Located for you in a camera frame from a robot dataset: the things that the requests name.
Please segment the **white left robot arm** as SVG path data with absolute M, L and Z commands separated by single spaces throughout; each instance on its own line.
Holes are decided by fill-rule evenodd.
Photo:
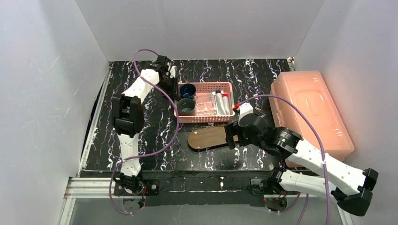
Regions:
M 146 63 L 140 77 L 120 97 L 111 100 L 111 122 L 121 145 L 122 156 L 120 178 L 114 180 L 132 191 L 138 191 L 142 186 L 138 138 L 144 127 L 142 103 L 153 89 L 160 90 L 175 106 L 176 67 L 171 65 L 166 56 L 159 55 L 154 62 Z

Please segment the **dark grey cup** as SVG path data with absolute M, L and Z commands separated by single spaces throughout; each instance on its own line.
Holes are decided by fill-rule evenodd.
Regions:
M 193 99 L 183 98 L 177 103 L 177 110 L 181 116 L 195 115 L 196 103 Z

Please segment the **clear plastic dimpled tray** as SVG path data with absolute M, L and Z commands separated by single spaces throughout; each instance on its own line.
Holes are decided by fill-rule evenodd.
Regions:
M 194 97 L 196 116 L 215 116 L 216 104 L 211 93 L 200 93 Z

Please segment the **dark blue cup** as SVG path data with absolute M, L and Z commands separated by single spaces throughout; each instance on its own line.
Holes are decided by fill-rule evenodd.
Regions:
M 196 86 L 192 83 L 182 84 L 179 88 L 179 95 L 181 98 L 194 99 L 196 95 Z

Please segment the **white toothpaste tube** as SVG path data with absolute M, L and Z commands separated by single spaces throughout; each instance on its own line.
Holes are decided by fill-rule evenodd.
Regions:
M 227 115 L 227 112 L 225 110 L 225 106 L 223 103 L 222 93 L 220 90 L 217 90 L 215 92 L 215 99 L 216 99 L 216 104 L 217 104 L 217 109 L 218 109 L 219 115 Z

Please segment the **oval wooden tray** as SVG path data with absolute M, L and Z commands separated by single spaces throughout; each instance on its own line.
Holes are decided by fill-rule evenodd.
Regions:
M 225 126 L 219 125 L 190 132 L 187 142 L 195 152 L 227 146 Z

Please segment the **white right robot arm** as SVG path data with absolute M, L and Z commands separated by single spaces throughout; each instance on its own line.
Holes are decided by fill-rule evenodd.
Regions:
M 361 170 L 331 157 L 286 127 L 270 127 L 254 113 L 225 126 L 226 143 L 230 149 L 236 143 L 255 145 L 268 154 L 302 165 L 314 172 L 304 175 L 275 167 L 262 184 L 252 184 L 258 191 L 296 191 L 323 197 L 344 211 L 362 217 L 373 198 L 379 173 L 371 168 Z

